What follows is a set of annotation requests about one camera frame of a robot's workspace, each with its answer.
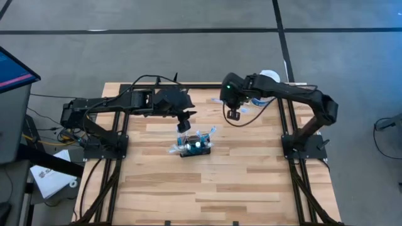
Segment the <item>black desk bar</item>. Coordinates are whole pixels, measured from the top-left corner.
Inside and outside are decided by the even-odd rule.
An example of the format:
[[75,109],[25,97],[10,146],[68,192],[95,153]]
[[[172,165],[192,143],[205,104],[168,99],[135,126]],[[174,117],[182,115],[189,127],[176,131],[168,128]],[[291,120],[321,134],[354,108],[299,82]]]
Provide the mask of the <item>black desk bar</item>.
[[32,164],[49,168],[51,170],[81,178],[84,167],[62,158],[55,157],[46,152],[20,144],[16,159],[29,160]]

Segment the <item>grey cabinet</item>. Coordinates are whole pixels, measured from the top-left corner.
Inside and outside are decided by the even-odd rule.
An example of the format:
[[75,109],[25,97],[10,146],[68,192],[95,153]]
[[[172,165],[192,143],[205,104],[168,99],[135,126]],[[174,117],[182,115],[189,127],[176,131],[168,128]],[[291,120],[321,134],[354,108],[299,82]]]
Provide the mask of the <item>grey cabinet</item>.
[[15,161],[31,85],[0,94],[0,165]]

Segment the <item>white printed paper sheet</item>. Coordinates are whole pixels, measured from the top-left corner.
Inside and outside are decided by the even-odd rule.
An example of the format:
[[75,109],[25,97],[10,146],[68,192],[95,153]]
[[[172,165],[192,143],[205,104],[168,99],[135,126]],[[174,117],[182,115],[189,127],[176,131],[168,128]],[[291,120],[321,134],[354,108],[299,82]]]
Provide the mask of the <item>white printed paper sheet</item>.
[[71,181],[77,180],[76,176],[67,175],[37,165],[32,166],[30,171],[44,199],[50,198],[62,188],[69,186]]

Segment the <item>white wipes canister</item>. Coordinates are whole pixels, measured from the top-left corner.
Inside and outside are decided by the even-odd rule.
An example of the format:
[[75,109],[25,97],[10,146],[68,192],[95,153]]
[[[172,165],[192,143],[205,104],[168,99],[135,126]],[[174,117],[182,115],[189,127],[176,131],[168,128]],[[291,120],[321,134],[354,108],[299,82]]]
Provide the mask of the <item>white wipes canister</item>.
[[[265,77],[272,78],[277,83],[281,82],[280,76],[273,70],[261,70],[259,74]],[[272,100],[274,100],[274,97],[261,97],[260,99],[253,98],[251,100],[251,103],[257,107],[265,107],[266,105],[270,104]]]

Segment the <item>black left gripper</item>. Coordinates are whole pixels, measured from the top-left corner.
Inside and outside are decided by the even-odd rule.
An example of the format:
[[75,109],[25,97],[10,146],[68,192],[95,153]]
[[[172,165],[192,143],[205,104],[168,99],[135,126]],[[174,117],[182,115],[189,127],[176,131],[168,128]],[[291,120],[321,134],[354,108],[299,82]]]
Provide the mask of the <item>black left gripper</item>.
[[177,129],[180,133],[191,128],[188,120],[197,111],[186,111],[186,109],[192,107],[195,106],[191,96],[187,94],[187,91],[176,87],[161,89],[153,96],[153,116],[176,117],[179,121]]

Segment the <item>monitor with blue screen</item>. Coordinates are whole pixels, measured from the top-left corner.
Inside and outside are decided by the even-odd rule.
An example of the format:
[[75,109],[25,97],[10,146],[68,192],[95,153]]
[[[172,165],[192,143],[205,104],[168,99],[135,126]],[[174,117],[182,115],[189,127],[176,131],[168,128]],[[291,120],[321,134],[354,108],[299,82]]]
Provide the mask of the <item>monitor with blue screen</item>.
[[40,80],[36,72],[0,46],[0,94]]

